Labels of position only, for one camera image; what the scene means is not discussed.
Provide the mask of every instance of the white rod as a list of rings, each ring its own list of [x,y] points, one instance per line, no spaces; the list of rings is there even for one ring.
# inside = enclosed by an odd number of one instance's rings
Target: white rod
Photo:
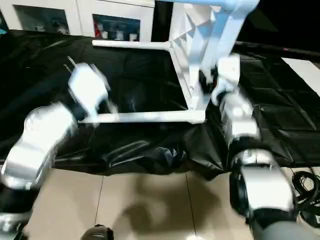
[[[151,112],[130,112],[130,113],[105,113],[98,114],[94,118],[87,117],[80,123],[170,123],[188,122],[201,124],[206,119],[204,110],[183,110],[183,111],[151,111]]]
[[[108,41],[92,40],[92,45],[97,47],[126,48],[126,49],[153,49],[169,51],[170,42],[143,42],[143,41]]]

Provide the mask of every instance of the glass cabinet door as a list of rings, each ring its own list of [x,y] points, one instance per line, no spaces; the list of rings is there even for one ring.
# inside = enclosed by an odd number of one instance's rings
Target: glass cabinet door
[[[77,0],[0,0],[9,29],[82,35]]]
[[[96,38],[138,42],[140,20],[116,16],[93,14],[94,35]]]
[[[9,29],[8,29],[7,23],[0,10],[0,35],[7,33],[8,30]]]
[[[13,5],[23,30],[70,34],[65,11],[35,6]]]
[[[84,36],[151,42],[154,0],[78,0]]]

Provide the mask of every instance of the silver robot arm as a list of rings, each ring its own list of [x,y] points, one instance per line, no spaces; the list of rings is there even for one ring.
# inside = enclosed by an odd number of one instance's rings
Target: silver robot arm
[[[296,223],[295,195],[253,118],[253,107],[237,87],[240,59],[222,58],[211,94],[219,107],[231,169],[230,204],[245,217],[256,240],[317,239]]]
[[[78,121],[97,116],[97,108],[108,98],[106,79],[95,67],[75,66],[65,102],[33,110],[24,130],[1,169],[0,239],[21,239],[33,204],[59,147],[78,128]]]

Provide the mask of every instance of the tile floor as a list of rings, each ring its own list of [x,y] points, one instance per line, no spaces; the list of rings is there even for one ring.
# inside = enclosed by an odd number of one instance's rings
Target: tile floor
[[[79,240],[95,224],[111,227],[115,240],[253,239],[231,209],[229,174],[206,182],[191,172],[103,177],[54,169],[25,232],[30,240]]]

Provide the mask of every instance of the black plastic sheet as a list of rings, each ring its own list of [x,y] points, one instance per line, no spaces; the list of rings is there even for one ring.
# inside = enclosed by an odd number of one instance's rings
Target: black plastic sheet
[[[121,113],[187,108],[168,52],[93,47],[92,38],[11,31],[0,38],[0,159],[20,137],[26,115],[59,99],[76,63],[95,64],[111,86]],[[241,55],[241,90],[254,105],[263,141],[281,166],[305,166],[299,145],[320,164],[320,98],[280,57]],[[106,111],[102,104],[100,112]],[[189,123],[81,124],[59,151],[55,167],[91,174],[196,171],[206,179],[229,170],[220,114]]]

